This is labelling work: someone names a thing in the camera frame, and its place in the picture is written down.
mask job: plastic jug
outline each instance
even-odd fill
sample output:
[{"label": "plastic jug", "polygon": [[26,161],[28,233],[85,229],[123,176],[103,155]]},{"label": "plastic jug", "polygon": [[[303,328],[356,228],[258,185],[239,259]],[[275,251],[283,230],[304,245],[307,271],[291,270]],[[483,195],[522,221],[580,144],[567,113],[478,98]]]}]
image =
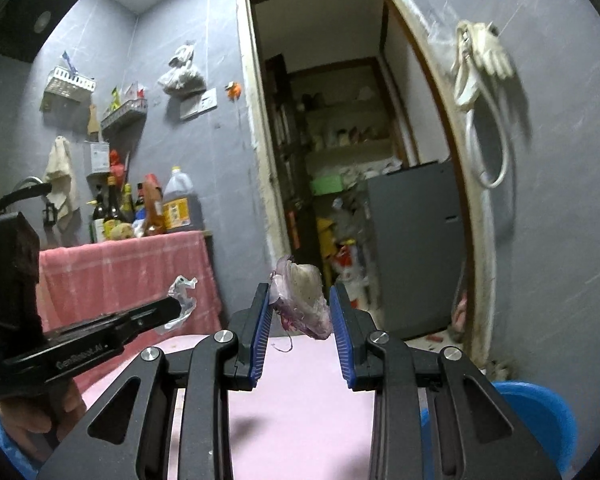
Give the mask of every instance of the plastic jug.
[{"label": "plastic jug", "polygon": [[162,207],[167,232],[203,229],[202,210],[193,191],[189,175],[178,166],[171,168],[171,178],[164,188]]}]

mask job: range hood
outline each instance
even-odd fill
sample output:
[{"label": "range hood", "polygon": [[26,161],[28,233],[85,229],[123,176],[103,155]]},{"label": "range hood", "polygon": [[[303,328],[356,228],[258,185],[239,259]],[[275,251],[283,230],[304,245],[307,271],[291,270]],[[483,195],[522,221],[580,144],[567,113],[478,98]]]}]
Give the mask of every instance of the range hood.
[{"label": "range hood", "polygon": [[78,0],[8,0],[0,11],[0,54],[32,63]]}]

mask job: triangular cutout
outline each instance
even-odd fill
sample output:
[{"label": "triangular cutout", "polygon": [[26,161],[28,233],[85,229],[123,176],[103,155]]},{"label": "triangular cutout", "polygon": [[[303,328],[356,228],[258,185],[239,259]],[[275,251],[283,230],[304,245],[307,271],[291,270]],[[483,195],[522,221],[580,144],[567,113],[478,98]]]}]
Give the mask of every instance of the triangular cutout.
[{"label": "triangular cutout", "polygon": [[93,419],[87,428],[87,434],[112,444],[122,444],[125,441],[126,430],[129,427],[131,412],[139,388],[139,378],[134,377],[128,380],[100,414]]},{"label": "triangular cutout", "polygon": [[475,436],[480,444],[488,444],[511,436],[513,429],[500,410],[491,402],[478,383],[471,377],[462,382],[469,402]]}]

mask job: silver screw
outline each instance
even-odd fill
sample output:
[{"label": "silver screw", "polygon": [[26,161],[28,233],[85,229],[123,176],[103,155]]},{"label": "silver screw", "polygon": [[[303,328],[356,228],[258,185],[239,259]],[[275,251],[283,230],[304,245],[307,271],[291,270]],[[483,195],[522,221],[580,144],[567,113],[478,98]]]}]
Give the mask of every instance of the silver screw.
[{"label": "silver screw", "polygon": [[218,330],[214,334],[214,339],[219,343],[228,343],[234,338],[234,333],[231,330]]},{"label": "silver screw", "polygon": [[145,348],[140,352],[140,357],[144,361],[154,361],[160,355],[160,350],[158,350],[155,346],[149,346],[149,348]]},{"label": "silver screw", "polygon": [[455,346],[446,347],[443,354],[450,361],[458,361],[462,357],[462,352]]},{"label": "silver screw", "polygon": [[383,332],[382,330],[376,330],[375,332],[372,332],[369,338],[371,339],[371,341],[379,345],[383,345],[384,343],[389,341],[388,333]]}]

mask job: blue container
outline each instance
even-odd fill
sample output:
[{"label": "blue container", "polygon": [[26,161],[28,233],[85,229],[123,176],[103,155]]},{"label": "blue container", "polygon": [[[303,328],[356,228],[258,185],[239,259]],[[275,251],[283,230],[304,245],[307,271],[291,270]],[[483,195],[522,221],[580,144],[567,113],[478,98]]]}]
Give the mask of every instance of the blue container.
[{"label": "blue container", "polygon": [[[533,433],[560,472],[567,471],[575,451],[578,431],[573,413],[566,402],[551,390],[537,384],[506,381],[493,383],[493,386]],[[420,422],[425,478],[432,479],[431,431],[427,410],[420,414]]]}]

